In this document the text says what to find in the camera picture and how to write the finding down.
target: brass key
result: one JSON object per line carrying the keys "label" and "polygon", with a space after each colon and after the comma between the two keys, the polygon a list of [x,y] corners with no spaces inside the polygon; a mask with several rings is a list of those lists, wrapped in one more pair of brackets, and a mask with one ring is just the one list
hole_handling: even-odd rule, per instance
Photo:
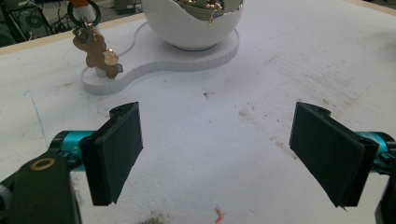
{"label": "brass key", "polygon": [[207,4],[207,5],[206,5],[206,8],[207,8],[207,9],[213,9],[213,12],[212,12],[212,14],[210,15],[209,21],[207,22],[208,25],[211,25],[211,24],[213,23],[213,20],[215,19],[216,12],[222,10],[222,6],[221,6],[220,2],[217,2],[217,3],[214,4],[214,5]]}

